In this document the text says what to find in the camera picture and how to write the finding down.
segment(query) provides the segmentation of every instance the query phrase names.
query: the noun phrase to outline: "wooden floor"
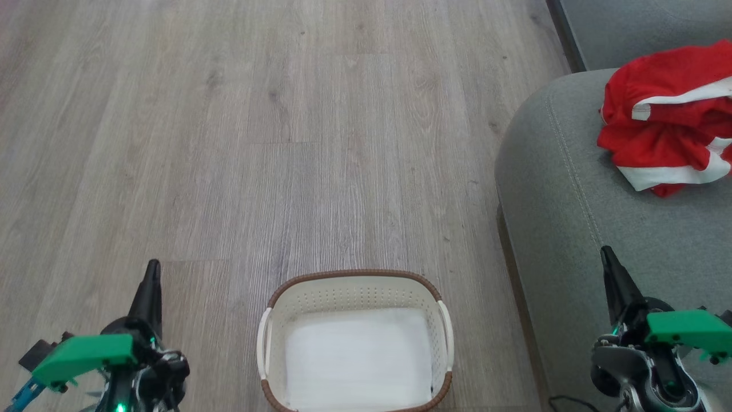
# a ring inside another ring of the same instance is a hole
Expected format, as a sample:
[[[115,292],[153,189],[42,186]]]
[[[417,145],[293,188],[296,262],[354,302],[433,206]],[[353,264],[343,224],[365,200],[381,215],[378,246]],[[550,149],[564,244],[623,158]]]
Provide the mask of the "wooden floor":
[[[267,298],[340,268],[442,292],[440,410],[536,411],[493,163],[567,71],[543,0],[0,1],[0,403],[25,350],[98,333],[156,257],[184,411],[267,411]]]

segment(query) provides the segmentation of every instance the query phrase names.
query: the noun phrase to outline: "basket handle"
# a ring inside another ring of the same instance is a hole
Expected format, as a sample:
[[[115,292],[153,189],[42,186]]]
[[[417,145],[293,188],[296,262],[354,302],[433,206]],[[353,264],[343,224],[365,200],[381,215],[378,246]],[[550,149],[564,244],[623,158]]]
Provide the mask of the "basket handle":
[[[440,314],[442,315],[442,323],[445,326],[446,344],[447,344],[447,370],[452,371],[452,364],[455,361],[455,334],[452,332],[452,321],[450,313],[447,311],[442,301],[437,301],[440,306]]]
[[[266,354],[264,353],[264,345],[266,344],[266,331],[269,323],[269,313],[272,308],[267,308],[262,315],[262,320],[259,321],[259,330],[257,331],[257,369],[259,369],[259,376],[262,380],[267,379],[267,370],[265,367]]]

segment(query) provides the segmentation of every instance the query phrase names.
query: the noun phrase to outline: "sofa seam stitching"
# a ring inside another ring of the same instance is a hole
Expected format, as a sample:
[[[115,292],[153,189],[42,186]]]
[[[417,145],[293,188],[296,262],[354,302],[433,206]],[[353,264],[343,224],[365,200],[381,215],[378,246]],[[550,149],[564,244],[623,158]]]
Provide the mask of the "sofa seam stitching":
[[[559,127],[559,119],[557,118],[556,113],[553,109],[553,96],[554,90],[550,90],[549,95],[547,96],[547,100],[545,101],[545,109],[547,111],[547,114],[549,114],[549,121],[551,122],[552,129],[554,129],[555,139],[557,141],[560,151],[562,152],[564,168],[567,170],[567,174],[572,181],[572,190],[575,192],[575,197],[580,204],[580,209],[585,215],[585,222],[587,223],[587,229],[589,229],[590,237],[594,241],[595,246],[599,248],[602,243],[600,229],[598,229],[597,222],[595,221],[595,218],[589,207],[589,203],[587,203],[587,196],[582,190],[582,182],[579,175],[577,174],[577,169],[575,167],[574,161],[572,161],[572,156],[569,154],[569,146],[567,145],[567,140],[564,138],[564,133],[562,133],[561,128]]]

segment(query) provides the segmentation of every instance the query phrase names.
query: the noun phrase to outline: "red and white shirt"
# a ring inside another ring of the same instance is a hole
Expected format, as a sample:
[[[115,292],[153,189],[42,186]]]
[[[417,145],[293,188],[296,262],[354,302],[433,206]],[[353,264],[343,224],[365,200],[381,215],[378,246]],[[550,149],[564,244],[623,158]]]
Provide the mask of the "red and white shirt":
[[[732,43],[641,57],[605,87],[597,145],[636,191],[659,196],[732,169]]]

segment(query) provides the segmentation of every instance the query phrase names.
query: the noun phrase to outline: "white stripe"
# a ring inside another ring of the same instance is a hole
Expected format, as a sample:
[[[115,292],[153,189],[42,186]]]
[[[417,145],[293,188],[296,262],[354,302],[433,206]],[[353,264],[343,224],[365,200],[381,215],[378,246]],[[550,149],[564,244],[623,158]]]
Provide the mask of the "white stripe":
[[[727,77],[690,90],[683,95],[645,98],[633,106],[632,118],[635,120],[648,120],[651,117],[651,104],[681,104],[730,96],[732,96],[732,77]]]
[[[622,167],[620,172],[636,191],[642,191],[663,183],[701,184],[714,182],[730,173],[732,165],[720,156],[732,144],[732,139],[715,137],[706,147],[709,150],[709,165],[704,170],[691,166],[679,167]]]

